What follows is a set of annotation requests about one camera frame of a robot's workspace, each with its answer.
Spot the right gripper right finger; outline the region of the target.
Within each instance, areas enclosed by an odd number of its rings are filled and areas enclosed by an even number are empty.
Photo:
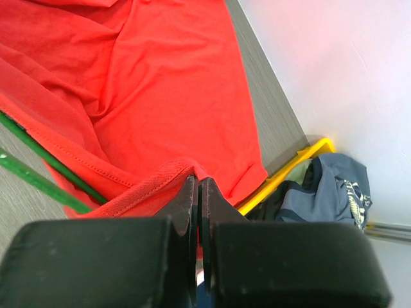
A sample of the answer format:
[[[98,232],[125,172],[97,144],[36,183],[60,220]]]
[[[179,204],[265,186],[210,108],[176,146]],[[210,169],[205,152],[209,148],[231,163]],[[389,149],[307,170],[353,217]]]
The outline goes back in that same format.
[[[388,307],[367,238],[340,223],[249,221],[212,178],[199,188],[204,286],[215,307]]]

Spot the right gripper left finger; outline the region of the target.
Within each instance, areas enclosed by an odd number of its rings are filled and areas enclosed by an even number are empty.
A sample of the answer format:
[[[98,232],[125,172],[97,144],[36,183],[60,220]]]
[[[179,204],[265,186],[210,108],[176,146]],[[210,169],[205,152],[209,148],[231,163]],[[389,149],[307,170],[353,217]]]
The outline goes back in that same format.
[[[197,180],[152,217],[36,221],[1,261],[2,307],[192,307]]]

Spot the yellow plastic tray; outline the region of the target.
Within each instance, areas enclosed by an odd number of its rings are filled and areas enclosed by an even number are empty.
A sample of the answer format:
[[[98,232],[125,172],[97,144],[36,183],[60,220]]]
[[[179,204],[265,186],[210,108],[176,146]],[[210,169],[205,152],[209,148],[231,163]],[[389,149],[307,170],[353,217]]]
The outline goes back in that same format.
[[[314,145],[308,146],[303,150],[296,153],[293,159],[285,164],[278,172],[273,176],[267,178],[263,184],[254,191],[247,199],[242,203],[239,203],[236,208],[243,215],[247,215],[258,204],[265,201],[283,182],[290,171],[301,162],[305,160],[315,158],[323,153],[335,153],[335,147],[329,138],[322,138],[318,140]]]

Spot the green clothes hanger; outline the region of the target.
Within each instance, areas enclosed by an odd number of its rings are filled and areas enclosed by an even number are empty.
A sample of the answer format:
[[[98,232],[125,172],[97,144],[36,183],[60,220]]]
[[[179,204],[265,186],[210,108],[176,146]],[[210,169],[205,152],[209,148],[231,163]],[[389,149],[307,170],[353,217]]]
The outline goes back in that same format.
[[[11,117],[1,112],[1,124],[20,141],[27,145],[34,153],[47,162],[55,171],[58,171],[64,178],[80,188],[81,191],[88,194],[100,204],[107,203],[107,199],[102,196],[96,189],[82,180],[78,175],[66,167],[59,159],[54,157],[48,150],[41,146],[21,125],[15,122]],[[72,196],[68,192],[59,188],[53,182],[40,175],[31,167],[21,162],[11,153],[1,149],[1,167],[19,177],[30,186],[38,189],[45,195],[54,199],[62,205],[73,209],[77,213],[86,214],[91,211],[90,206]]]

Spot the red tank top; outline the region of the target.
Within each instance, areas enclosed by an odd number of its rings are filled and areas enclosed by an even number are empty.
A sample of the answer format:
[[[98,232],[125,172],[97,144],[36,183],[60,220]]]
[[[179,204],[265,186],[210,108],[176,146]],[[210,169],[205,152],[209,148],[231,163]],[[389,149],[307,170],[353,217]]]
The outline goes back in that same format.
[[[151,216],[189,175],[236,205],[266,179],[224,1],[2,1],[1,110],[106,198]]]

